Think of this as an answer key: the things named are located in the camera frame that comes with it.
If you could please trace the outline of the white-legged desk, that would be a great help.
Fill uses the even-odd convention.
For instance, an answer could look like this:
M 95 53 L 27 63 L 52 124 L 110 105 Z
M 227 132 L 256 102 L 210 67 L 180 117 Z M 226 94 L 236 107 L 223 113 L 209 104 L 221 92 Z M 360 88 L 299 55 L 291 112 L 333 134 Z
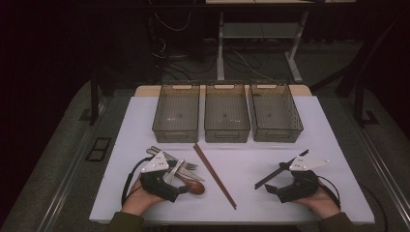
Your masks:
M 261 7 L 267 10 L 269 7 L 285 7 L 307 5 L 310 7 L 332 7 L 354 4 L 356 0 L 205 0 L 207 7 L 226 6 L 229 9 L 239 7 L 241 10 L 251 7 Z M 225 39 L 292 39 L 293 44 L 289 50 L 284 52 L 284 57 L 290 70 L 293 80 L 297 83 L 303 81 L 298 66 L 295 62 L 295 55 L 302 39 L 309 10 L 302 10 L 300 19 L 294 22 L 271 22 L 271 23 L 250 23 L 250 22 L 227 22 L 224 20 L 224 10 L 219 10 L 219 34 L 218 34 L 218 54 L 217 54 L 217 74 L 218 80 L 224 80 L 224 58 L 223 41 Z

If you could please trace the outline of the black metal stand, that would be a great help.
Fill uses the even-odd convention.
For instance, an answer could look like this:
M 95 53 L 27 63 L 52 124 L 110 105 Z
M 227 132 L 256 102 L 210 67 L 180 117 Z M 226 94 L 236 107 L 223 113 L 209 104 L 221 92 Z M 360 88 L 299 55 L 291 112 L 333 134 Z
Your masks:
M 379 122 L 371 110 L 364 109 L 365 84 L 358 82 L 355 88 L 354 118 L 361 128 L 366 125 L 378 125 Z
M 90 126 L 94 126 L 100 116 L 101 98 L 103 96 L 100 82 L 101 71 L 93 70 L 90 74 L 90 107 L 84 110 L 80 117 L 82 121 L 88 121 Z

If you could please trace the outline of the brown wooden spoon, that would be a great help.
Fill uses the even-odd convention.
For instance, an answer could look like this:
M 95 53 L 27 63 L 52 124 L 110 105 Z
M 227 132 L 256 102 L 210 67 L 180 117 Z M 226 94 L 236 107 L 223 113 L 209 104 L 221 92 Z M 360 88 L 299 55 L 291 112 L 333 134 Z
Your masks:
M 190 181 L 185 181 L 184 186 L 189 186 L 190 191 L 189 193 L 195 194 L 195 195 L 201 195 L 205 192 L 205 187 L 196 181 L 190 182 Z

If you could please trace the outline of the black floor outlet frame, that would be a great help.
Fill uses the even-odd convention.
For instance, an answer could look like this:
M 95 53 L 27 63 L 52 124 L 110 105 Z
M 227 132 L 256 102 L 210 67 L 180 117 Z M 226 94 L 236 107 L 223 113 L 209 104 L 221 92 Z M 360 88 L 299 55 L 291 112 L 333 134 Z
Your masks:
M 86 156 L 87 161 L 100 162 L 104 160 L 104 157 L 109 148 L 111 138 L 110 137 L 98 137 Z

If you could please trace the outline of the metal forks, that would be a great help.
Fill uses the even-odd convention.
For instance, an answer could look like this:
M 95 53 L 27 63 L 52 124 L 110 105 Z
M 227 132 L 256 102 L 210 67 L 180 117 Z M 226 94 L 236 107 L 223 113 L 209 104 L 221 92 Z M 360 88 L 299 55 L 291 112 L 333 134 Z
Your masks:
M 185 178 L 189 178 L 195 181 L 202 181 L 202 178 L 193 173 L 193 170 L 187 170 L 183 165 L 178 169 L 178 174 Z

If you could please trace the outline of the person's right hand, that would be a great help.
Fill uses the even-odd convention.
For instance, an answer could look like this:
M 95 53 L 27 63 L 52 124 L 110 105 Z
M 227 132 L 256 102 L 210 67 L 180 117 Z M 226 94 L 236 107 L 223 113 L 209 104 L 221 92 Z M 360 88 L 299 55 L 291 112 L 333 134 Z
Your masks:
M 340 208 L 322 188 L 318 188 L 312 196 L 295 200 L 295 203 L 307 206 L 321 219 L 330 218 L 340 213 Z

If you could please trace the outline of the white ceramic spoon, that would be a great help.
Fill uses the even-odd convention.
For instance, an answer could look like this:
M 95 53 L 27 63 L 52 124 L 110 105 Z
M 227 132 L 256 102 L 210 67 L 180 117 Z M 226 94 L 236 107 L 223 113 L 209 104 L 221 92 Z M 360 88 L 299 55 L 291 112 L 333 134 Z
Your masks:
M 173 183 L 176 172 L 183 165 L 184 162 L 185 161 L 183 159 L 179 159 L 177 161 L 176 165 L 173 167 L 173 169 L 166 176 L 163 177 L 163 180 L 167 184 L 171 185 Z

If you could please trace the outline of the white table mat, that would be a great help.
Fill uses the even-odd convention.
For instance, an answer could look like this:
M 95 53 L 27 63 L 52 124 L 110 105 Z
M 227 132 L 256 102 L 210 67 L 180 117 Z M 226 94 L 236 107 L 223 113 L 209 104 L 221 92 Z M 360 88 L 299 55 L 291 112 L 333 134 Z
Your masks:
M 133 97 L 128 105 L 102 178 L 89 219 L 110 222 L 121 207 L 121 195 L 129 173 L 146 150 L 157 141 L 152 124 L 157 107 L 155 97 Z M 330 180 L 340 194 L 341 209 L 358 223 L 372 223 L 374 215 L 350 169 L 322 107 L 315 97 L 295 100 L 304 130 L 295 143 L 256 142 L 207 143 L 198 145 L 216 170 L 211 176 L 190 143 L 162 143 L 170 155 L 197 165 L 203 178 L 201 195 L 180 195 L 175 202 L 162 202 L 145 215 L 152 224 L 301 224 L 316 219 L 306 207 L 281 203 L 258 188 L 256 183 L 278 168 L 280 162 L 305 154 L 307 158 L 329 160 L 315 172 Z

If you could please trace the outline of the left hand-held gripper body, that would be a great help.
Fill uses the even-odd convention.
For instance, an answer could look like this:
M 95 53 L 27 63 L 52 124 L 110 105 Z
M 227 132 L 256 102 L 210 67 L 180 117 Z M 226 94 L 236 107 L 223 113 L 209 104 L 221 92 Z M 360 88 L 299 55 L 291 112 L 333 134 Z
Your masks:
M 167 159 L 163 153 L 158 153 L 153 156 L 152 159 L 141 169 L 140 183 L 144 190 L 151 194 L 174 202 L 178 195 L 179 190 L 169 184 L 167 184 L 163 177 L 166 176 L 172 168 L 169 168 Z

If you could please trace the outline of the smoky transparent plastic basket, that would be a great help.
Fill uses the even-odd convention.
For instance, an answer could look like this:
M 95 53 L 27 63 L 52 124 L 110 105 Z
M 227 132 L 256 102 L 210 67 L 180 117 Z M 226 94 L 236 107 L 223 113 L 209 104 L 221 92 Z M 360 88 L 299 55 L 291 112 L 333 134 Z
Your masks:
M 200 87 L 162 85 L 152 131 L 159 143 L 198 141 Z
M 243 84 L 206 86 L 205 141 L 207 143 L 246 143 L 250 123 Z
M 249 113 L 256 142 L 295 143 L 304 130 L 291 90 L 284 83 L 253 81 Z

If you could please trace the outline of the metal fork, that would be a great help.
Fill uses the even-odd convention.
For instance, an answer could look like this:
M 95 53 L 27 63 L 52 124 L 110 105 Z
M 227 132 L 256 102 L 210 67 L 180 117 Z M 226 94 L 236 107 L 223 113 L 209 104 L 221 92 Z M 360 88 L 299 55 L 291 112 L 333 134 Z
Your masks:
M 149 148 L 149 149 L 146 150 L 146 153 L 147 153 L 147 154 L 150 154 L 150 155 L 152 155 L 152 156 L 155 156 L 157 153 L 160 153 L 160 152 L 161 152 L 161 149 L 160 149 L 160 148 L 157 148 L 157 147 L 155 147 L 155 146 L 152 146 L 151 148 Z M 165 156 L 165 158 L 166 158 L 167 160 L 176 160 L 176 158 L 174 158 L 173 156 L 169 155 L 167 152 L 163 152 L 163 154 L 164 154 L 164 156 Z M 193 163 L 190 163 L 190 162 L 185 162 L 185 163 L 183 164 L 183 166 L 184 166 L 187 170 L 195 170 L 196 167 L 197 167 L 196 164 L 193 164 Z

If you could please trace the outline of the metal floor rail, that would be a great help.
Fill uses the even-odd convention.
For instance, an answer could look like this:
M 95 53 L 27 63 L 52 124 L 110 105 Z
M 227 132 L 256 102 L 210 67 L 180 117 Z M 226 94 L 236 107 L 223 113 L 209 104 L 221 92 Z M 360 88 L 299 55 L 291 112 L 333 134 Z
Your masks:
M 110 100 L 102 99 L 97 104 L 97 119 L 91 118 L 91 106 L 73 101 L 64 115 L 56 132 L 52 135 L 39 164 L 41 196 L 44 212 L 37 226 L 37 232 L 51 232 L 67 197 L 72 191 L 80 166 L 84 162 L 87 149 L 91 146 L 100 120 Z
M 363 143 L 366 145 L 370 161 L 378 173 L 382 184 L 391 196 L 395 207 L 410 231 L 410 198 L 406 196 L 403 189 L 398 185 L 398 182 L 395 180 L 391 170 L 383 159 L 383 156 L 377 149 L 376 143 L 373 143 L 368 135 L 366 131 L 368 121 L 353 118 L 353 123 L 356 126 Z

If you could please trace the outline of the person's left hand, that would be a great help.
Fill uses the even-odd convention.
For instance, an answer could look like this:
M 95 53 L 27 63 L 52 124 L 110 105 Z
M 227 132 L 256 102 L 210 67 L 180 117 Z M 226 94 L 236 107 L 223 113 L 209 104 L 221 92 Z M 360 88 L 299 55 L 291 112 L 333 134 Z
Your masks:
M 140 181 L 136 180 L 132 185 L 131 193 L 123 204 L 121 212 L 141 217 L 151 207 L 162 201 L 162 198 L 144 190 Z

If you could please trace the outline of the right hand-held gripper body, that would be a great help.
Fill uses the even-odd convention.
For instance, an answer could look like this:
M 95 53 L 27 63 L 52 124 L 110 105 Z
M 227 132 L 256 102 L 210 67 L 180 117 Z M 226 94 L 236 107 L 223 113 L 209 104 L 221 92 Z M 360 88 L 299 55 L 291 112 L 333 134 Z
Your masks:
M 289 166 L 289 171 L 293 176 L 293 183 L 278 189 L 277 196 L 280 202 L 291 202 L 315 194 L 319 187 L 319 181 L 313 169 L 329 163 L 328 159 L 305 158 L 302 156 L 294 158 Z

